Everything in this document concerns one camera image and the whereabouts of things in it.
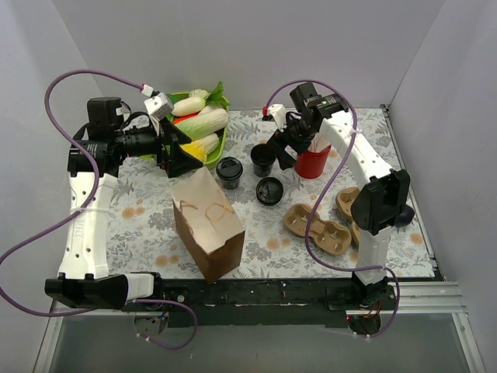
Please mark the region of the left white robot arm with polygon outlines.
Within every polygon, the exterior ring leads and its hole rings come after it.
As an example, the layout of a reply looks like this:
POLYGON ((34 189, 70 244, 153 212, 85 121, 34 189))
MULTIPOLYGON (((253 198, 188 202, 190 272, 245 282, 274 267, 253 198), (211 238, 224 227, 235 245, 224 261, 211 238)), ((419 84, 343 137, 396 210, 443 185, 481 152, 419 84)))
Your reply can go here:
POLYGON ((119 168, 128 157, 155 155, 167 176, 177 177, 202 167, 182 150, 190 138, 169 120, 172 101, 156 93, 145 102, 146 127, 129 127, 119 97, 87 102, 89 122, 74 135, 68 157, 71 211, 68 238, 57 277, 45 282, 45 292, 70 308, 122 309, 138 301, 150 311, 164 305, 162 279, 155 272, 109 274, 106 239, 110 203, 119 168))

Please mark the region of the black coffee cups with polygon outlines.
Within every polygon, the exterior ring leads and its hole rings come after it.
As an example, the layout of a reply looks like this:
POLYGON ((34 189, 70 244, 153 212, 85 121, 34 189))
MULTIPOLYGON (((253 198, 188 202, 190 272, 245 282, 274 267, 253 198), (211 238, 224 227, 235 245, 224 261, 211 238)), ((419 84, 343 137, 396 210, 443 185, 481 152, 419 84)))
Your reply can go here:
POLYGON ((258 144, 251 150, 250 157, 253 163, 254 173, 258 177, 268 176, 276 161, 276 156, 267 144, 258 144))

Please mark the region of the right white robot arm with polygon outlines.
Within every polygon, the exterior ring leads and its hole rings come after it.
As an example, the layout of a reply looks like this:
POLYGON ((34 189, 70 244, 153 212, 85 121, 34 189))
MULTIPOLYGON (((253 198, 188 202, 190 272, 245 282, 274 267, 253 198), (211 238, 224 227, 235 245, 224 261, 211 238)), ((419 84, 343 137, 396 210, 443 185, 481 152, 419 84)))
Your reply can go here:
POLYGON ((399 224, 407 204, 410 176, 384 161, 358 128, 352 103, 337 89, 322 96, 316 80, 290 82, 290 98, 296 113, 267 100, 262 109, 266 120, 277 129, 267 144, 275 152, 281 169, 296 163, 287 148, 306 152, 316 134, 324 137, 341 155, 341 167, 348 167, 360 189, 351 207, 353 221, 360 230, 358 263, 350 270, 350 304, 361 309, 372 307, 385 293, 388 278, 394 277, 386 265, 393 228, 399 224))

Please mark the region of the black coffee cup lid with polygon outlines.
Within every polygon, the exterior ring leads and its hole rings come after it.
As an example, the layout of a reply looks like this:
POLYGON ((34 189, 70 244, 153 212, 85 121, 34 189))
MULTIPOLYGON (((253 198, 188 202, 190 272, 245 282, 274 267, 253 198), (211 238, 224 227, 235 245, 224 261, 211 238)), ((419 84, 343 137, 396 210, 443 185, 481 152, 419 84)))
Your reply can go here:
POLYGON ((278 204, 283 197, 283 184, 274 177, 262 178, 255 189, 258 201, 265 206, 278 204))

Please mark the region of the separated cardboard cup carrier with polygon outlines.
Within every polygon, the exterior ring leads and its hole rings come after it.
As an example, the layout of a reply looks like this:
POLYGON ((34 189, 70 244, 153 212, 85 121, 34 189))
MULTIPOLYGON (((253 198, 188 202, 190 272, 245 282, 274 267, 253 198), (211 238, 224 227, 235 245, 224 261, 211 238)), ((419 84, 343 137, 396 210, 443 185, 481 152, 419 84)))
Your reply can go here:
MULTIPOLYGON (((293 234, 304 238, 310 214, 310 206, 295 204, 284 215, 283 223, 293 234)), ((318 212, 311 219, 309 237, 319 249, 333 256, 342 255, 352 242, 348 228, 336 221, 322 220, 318 212)))

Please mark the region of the brown paper takeout bag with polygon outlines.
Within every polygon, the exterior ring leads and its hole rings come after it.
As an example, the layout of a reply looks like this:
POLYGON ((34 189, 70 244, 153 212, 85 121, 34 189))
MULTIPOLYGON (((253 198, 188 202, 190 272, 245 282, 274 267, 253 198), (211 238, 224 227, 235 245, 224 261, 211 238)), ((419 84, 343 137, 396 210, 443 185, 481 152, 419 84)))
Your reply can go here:
POLYGON ((207 168, 175 183, 172 202, 176 232, 206 281, 240 265, 245 228, 207 168))

